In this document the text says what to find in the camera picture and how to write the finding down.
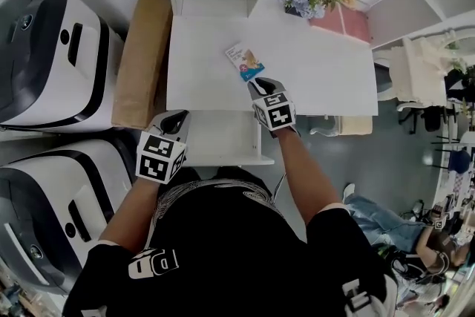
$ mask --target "white machine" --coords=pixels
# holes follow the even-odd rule
[[[123,41],[80,0],[0,6],[0,124],[54,132],[111,127]]]
[[[131,188],[134,154],[87,140],[0,168],[0,257],[36,289],[68,294]]]

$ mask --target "card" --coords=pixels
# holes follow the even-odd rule
[[[254,56],[253,52],[241,43],[228,49],[225,54],[239,70],[241,78],[246,82],[265,69],[262,62]]]

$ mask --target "table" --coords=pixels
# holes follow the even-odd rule
[[[444,136],[448,132],[448,125],[444,125]],[[474,146],[475,143],[475,132],[468,131],[465,132],[460,139],[460,143],[446,143],[443,145],[443,149],[457,149],[457,146],[467,146],[468,153],[471,153],[471,147]],[[441,166],[446,166],[450,153],[449,152],[442,152],[442,163]],[[447,171],[446,169],[440,169],[439,171],[439,181],[437,183],[436,194],[434,195],[433,205],[436,203],[442,202],[445,197],[452,194],[454,192],[454,186],[456,179],[459,176],[462,176],[462,181],[459,184],[459,199],[455,206],[454,211],[459,211],[462,205],[462,201],[465,198],[465,194],[469,191],[471,185],[471,177],[474,173],[474,162],[470,164],[470,168],[462,175],[458,175],[455,171],[448,172],[447,180],[444,181],[444,173]]]
[[[167,109],[251,111],[246,84],[224,55],[239,41],[262,61],[263,76],[285,85],[298,114],[378,114],[370,46],[283,12],[270,21],[175,16]]]
[[[378,114],[370,46],[281,10],[265,19],[175,16],[167,109],[191,112],[187,166],[267,165],[246,83],[224,54],[242,42],[281,81],[298,114]]]

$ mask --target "jeans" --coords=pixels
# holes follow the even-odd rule
[[[413,252],[425,225],[420,222],[404,220],[396,213],[358,195],[350,195],[345,203],[368,241],[373,245],[381,243],[386,234],[392,244],[401,251]]]

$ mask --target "hand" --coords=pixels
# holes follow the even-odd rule
[[[444,208],[440,205],[435,205],[432,210],[430,211],[430,219],[433,222],[442,219],[442,214],[444,212]]]
[[[292,127],[295,124],[295,106],[285,87],[270,78],[256,78],[264,94],[252,81],[247,84],[251,94],[252,107],[258,122],[269,131]]]
[[[135,174],[157,183],[169,183],[185,161],[190,125],[188,111],[157,115],[140,135]]]

